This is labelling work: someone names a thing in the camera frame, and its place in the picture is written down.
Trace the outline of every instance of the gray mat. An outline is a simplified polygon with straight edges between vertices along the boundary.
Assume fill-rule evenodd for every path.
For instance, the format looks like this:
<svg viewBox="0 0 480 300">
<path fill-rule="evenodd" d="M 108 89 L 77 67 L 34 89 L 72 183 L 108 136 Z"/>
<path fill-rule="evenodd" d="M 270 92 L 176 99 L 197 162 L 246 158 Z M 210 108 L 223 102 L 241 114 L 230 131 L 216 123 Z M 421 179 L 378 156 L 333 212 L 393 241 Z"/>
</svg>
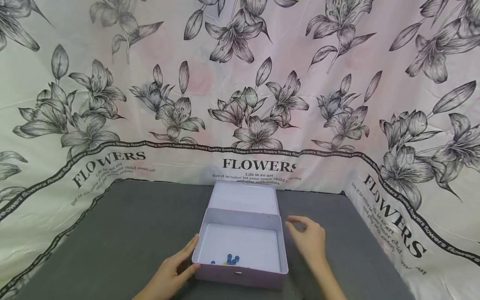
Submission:
<svg viewBox="0 0 480 300">
<path fill-rule="evenodd" d="M 199 231 L 212 189 L 115 183 L 17 300 L 131 299 Z M 304 215 L 325 228 L 327 259 L 349 300 L 414 299 L 348 198 L 293 191 L 277 196 L 283 219 Z M 323 299 L 287 233 L 285 243 L 290 273 L 281 292 L 190 280 L 176 298 Z"/>
</svg>

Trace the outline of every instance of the box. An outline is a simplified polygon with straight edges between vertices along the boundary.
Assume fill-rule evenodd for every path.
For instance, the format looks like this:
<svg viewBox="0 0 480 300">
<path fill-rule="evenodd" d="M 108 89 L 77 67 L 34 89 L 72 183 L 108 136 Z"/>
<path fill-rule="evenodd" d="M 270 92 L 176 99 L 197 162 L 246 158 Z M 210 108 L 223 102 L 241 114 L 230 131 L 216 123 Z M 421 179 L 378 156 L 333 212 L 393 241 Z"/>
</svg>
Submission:
<svg viewBox="0 0 480 300">
<path fill-rule="evenodd" d="M 223 264 L 229 253 L 236 265 Z M 281 290 L 288 264 L 275 188 L 217 181 L 192 262 L 200 280 Z"/>
</svg>

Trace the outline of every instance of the box lid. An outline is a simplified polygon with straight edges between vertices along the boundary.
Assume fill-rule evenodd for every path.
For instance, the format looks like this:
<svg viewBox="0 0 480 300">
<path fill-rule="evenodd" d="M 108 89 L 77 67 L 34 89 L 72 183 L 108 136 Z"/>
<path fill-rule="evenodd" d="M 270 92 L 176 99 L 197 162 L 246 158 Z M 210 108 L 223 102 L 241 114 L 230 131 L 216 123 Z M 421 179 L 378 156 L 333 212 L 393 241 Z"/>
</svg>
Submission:
<svg viewBox="0 0 480 300">
<path fill-rule="evenodd" d="M 208 208 L 279 215 L 275 187 L 244 182 L 215 182 Z"/>
</svg>

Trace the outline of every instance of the hand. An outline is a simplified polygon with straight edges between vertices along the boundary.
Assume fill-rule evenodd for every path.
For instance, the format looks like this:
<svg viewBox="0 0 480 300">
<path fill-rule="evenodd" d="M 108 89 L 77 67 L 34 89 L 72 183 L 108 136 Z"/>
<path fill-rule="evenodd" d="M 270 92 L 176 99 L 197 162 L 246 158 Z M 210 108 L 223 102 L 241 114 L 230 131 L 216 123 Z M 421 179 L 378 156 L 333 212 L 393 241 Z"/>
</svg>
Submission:
<svg viewBox="0 0 480 300">
<path fill-rule="evenodd" d="M 292 222 L 302 223 L 304 226 L 303 231 L 298 231 Z M 310 269 L 327 264 L 325 257 L 325 229 L 305 216 L 288 216 L 288 221 L 285 224 Z"/>
<path fill-rule="evenodd" d="M 147 286 L 133 300 L 168 300 L 183 284 L 200 268 L 200 264 L 192 264 L 180 274 L 178 267 L 192 254 L 198 243 L 198 234 L 178 253 L 163 261 L 158 271 Z"/>
</svg>

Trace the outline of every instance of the backdrop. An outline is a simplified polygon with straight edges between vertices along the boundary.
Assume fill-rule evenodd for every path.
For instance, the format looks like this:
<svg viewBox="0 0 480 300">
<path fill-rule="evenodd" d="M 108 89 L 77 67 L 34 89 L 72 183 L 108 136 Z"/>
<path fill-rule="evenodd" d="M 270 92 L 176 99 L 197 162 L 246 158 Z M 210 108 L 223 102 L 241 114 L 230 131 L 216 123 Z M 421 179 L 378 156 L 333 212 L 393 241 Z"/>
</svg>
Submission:
<svg viewBox="0 0 480 300">
<path fill-rule="evenodd" d="M 474 299 L 478 45 L 479 0 L 0 0 L 0 298 L 130 178 L 344 191 Z"/>
</svg>

